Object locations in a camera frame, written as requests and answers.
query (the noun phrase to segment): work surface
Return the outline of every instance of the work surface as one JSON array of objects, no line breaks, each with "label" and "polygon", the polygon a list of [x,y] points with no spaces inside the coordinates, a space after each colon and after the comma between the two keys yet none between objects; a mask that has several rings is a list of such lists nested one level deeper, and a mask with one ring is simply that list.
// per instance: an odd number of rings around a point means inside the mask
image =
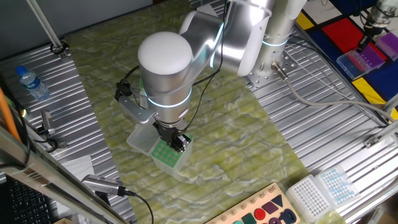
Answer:
[{"label": "work surface", "polygon": [[[135,122],[113,99],[115,83],[138,64],[145,37],[177,32],[191,10],[187,2],[167,1],[67,37],[121,180],[148,199],[156,223],[203,223],[272,182],[287,190],[308,175],[244,80],[230,73],[212,80],[188,129],[195,140],[182,181],[127,145]],[[191,108],[203,87],[193,88]],[[149,223],[147,207],[131,202],[138,222]]]}]

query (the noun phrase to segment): metal pillar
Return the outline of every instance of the metal pillar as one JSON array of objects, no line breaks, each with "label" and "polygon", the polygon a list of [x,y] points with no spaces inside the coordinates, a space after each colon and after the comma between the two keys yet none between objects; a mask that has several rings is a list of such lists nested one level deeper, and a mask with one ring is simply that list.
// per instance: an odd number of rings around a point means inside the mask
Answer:
[{"label": "metal pillar", "polygon": [[391,98],[386,104],[384,104],[382,110],[391,113],[392,110],[398,106],[398,94]]},{"label": "metal pillar", "polygon": [[[0,142],[0,164],[17,162],[23,164],[26,157],[26,146],[1,126]],[[36,153],[30,152],[27,168],[19,170],[7,167],[3,168],[3,171],[95,223],[110,221],[111,223],[128,224],[109,205],[39,147],[37,147]]]},{"label": "metal pillar", "polygon": [[[42,9],[40,6],[37,4],[36,0],[26,0],[30,8],[32,9],[33,13],[35,14],[37,20],[39,20],[40,24],[42,25],[44,31],[47,33],[48,37],[51,40],[51,43],[55,47],[55,50],[52,49],[52,51],[57,54],[57,52],[61,51],[65,46],[61,43],[61,41],[58,39],[57,35],[55,34],[54,30],[52,29],[49,21],[45,17]],[[68,55],[65,51],[61,52],[59,54],[61,59],[66,59],[68,58]]]}]

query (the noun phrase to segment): gray cable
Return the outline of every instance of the gray cable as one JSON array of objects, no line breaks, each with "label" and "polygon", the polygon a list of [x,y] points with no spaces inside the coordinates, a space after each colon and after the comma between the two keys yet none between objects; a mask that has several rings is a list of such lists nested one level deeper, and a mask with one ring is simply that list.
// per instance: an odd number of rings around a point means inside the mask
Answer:
[{"label": "gray cable", "polygon": [[342,104],[352,104],[352,105],[361,105],[364,107],[367,107],[369,109],[372,109],[374,111],[379,112],[381,115],[385,116],[386,118],[388,118],[391,122],[394,122],[394,118],[392,118],[388,113],[386,113],[385,111],[370,105],[369,103],[363,103],[363,102],[359,102],[359,101],[354,101],[354,100],[341,100],[341,101],[334,101],[334,102],[327,102],[327,103],[316,103],[316,102],[311,102],[308,101],[304,98],[302,98],[293,88],[292,84],[290,83],[289,79],[285,80],[286,85],[288,86],[288,88],[290,88],[290,90],[292,91],[293,95],[295,95],[295,97],[300,100],[302,103],[305,103],[306,105],[310,105],[310,106],[331,106],[331,105],[342,105]]},{"label": "gray cable", "polygon": [[[304,46],[304,45],[302,45],[302,44],[300,44],[300,43],[295,43],[295,42],[291,42],[291,43],[296,44],[296,45],[298,45],[298,46],[307,47],[307,46]],[[330,83],[336,88],[336,90],[333,89],[332,86],[330,86],[330,85],[328,85],[327,83],[325,83],[324,81],[322,81],[322,79],[320,79],[320,78],[318,78],[317,76],[315,76],[312,72],[309,72],[301,63],[299,63],[296,59],[294,59],[293,56],[292,56],[291,54],[289,54],[288,52],[286,52],[287,55],[290,56],[290,58],[293,59],[294,62],[295,62],[297,65],[299,65],[302,69],[304,69],[304,70],[305,70],[308,74],[310,74],[312,77],[314,77],[314,78],[318,79],[319,81],[321,81],[323,84],[325,84],[325,85],[326,85],[327,87],[329,87],[331,90],[333,90],[333,91],[335,91],[336,93],[338,93],[339,95],[345,97],[347,100],[351,100],[348,96],[344,95],[344,94],[341,92],[341,90],[335,85],[335,83],[329,78],[329,76],[317,65],[316,62],[314,62],[314,61],[311,59],[311,55],[315,54],[315,52],[316,52],[315,49],[313,49],[313,53],[312,53],[312,54],[306,55],[306,54],[303,53],[301,50],[299,50],[299,47],[294,47],[294,46],[289,45],[289,44],[286,44],[286,45],[289,46],[289,47],[291,47],[292,49],[295,49],[298,53],[301,53],[301,54],[304,55],[306,58],[308,58],[308,59],[321,71],[321,73],[330,81]],[[359,105],[355,105],[355,107],[357,107],[359,110],[361,110],[366,116],[368,116],[369,118],[371,118],[374,122],[376,122],[376,123],[379,123],[379,122],[380,122],[379,119],[375,118],[370,112],[368,112],[368,111],[365,110],[364,108],[360,107]]]}]

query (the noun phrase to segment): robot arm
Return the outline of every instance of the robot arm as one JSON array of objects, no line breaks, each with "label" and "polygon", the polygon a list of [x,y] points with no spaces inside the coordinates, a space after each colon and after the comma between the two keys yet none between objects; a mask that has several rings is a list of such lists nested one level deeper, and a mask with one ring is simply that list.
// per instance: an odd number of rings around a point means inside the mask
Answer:
[{"label": "robot arm", "polygon": [[[262,41],[274,3],[284,8],[280,11],[283,17],[293,21],[289,23],[290,27],[285,27],[290,33],[305,2],[230,0],[226,4],[225,21],[202,12],[191,12],[179,34],[152,34],[139,47],[138,59],[148,109],[141,110],[126,96],[119,98],[119,104],[142,124],[148,123],[153,116],[153,126],[160,138],[177,152],[183,152],[191,141],[184,135],[187,129],[184,116],[189,109],[193,82],[201,71],[207,65],[211,68],[221,66],[222,70],[239,76],[248,75],[263,48]],[[273,41],[279,39],[275,33]]]},{"label": "robot arm", "polygon": [[383,29],[390,24],[393,17],[396,17],[397,7],[398,0],[379,0],[371,8],[364,25],[365,35],[358,44],[360,52],[372,41],[375,35],[381,34]]}]

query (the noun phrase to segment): colorful shape block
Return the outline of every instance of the colorful shape block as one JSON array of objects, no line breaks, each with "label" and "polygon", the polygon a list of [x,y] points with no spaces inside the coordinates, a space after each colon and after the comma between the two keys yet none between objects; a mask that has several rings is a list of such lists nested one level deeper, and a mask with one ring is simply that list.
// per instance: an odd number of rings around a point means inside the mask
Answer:
[{"label": "colorful shape block", "polygon": [[280,214],[279,219],[285,221],[285,224],[293,224],[297,221],[296,215],[290,209],[284,210],[284,212]]},{"label": "colorful shape block", "polygon": [[257,221],[254,219],[251,213],[248,213],[247,215],[243,216],[242,221],[244,224],[257,224]]},{"label": "colorful shape block", "polygon": [[282,222],[278,218],[271,218],[269,224],[282,224]]},{"label": "colorful shape block", "polygon": [[254,217],[257,218],[257,220],[263,220],[266,218],[266,212],[261,208],[257,208],[254,211]]},{"label": "colorful shape block", "polygon": [[272,202],[267,202],[265,205],[262,206],[262,208],[268,212],[268,214],[272,214],[276,211],[278,211],[278,207],[274,205]]},{"label": "colorful shape block", "polygon": [[284,206],[281,195],[276,196],[274,199],[271,200],[271,202],[274,202],[275,204],[279,205],[279,207]]}]

